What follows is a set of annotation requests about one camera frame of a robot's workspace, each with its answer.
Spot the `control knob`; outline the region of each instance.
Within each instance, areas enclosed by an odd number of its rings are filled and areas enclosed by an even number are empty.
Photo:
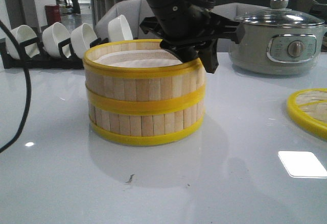
[[[293,41],[288,45],[287,51],[291,57],[299,57],[302,55],[305,45],[301,41]]]

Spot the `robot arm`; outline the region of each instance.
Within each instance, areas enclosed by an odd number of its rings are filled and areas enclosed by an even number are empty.
[[[238,22],[216,15],[209,10],[214,0],[146,0],[154,17],[146,17],[140,25],[162,39],[160,47],[181,62],[199,57],[207,72],[218,67],[217,39],[228,38],[239,43],[242,31]]]

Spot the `bamboo steamer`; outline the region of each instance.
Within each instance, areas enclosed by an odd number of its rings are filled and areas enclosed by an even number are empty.
[[[327,89],[293,93],[287,100],[287,112],[300,127],[327,140]]]
[[[99,63],[108,54],[108,63],[137,55],[177,60],[159,44],[160,40],[149,39],[112,42],[85,53],[90,123],[102,137],[127,145],[159,145],[182,139],[201,126],[205,71],[200,59],[160,67]]]

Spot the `yellow-rimmed lid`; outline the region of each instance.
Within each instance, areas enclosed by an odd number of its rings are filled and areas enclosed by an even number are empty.
[[[300,90],[287,100],[290,117],[307,131],[327,139],[327,89]]]

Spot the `glossy table surface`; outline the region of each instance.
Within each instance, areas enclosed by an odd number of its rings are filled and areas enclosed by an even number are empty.
[[[327,55],[290,77],[218,59],[201,128],[155,147],[92,131],[83,70],[31,70],[26,126],[0,154],[0,223],[326,223],[327,179],[290,176],[278,152],[312,152],[327,168],[327,141],[286,112],[293,92],[327,88]],[[0,66],[0,102],[3,145],[25,103],[21,69]]]

